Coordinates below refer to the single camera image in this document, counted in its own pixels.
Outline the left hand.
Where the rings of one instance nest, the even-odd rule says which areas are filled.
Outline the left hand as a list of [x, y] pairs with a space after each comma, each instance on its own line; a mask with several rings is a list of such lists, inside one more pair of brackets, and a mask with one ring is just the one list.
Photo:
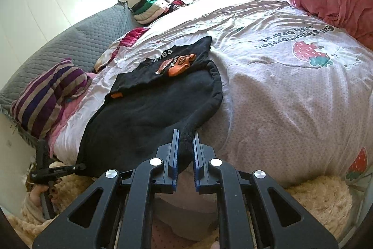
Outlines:
[[[39, 209], [42, 209], [41, 194], [48, 192], [49, 187], [47, 185], [37, 185], [35, 184], [30, 192], [30, 201]], [[50, 199], [52, 203], [55, 203], [58, 200], [58, 191], [52, 189], [50, 191]]]

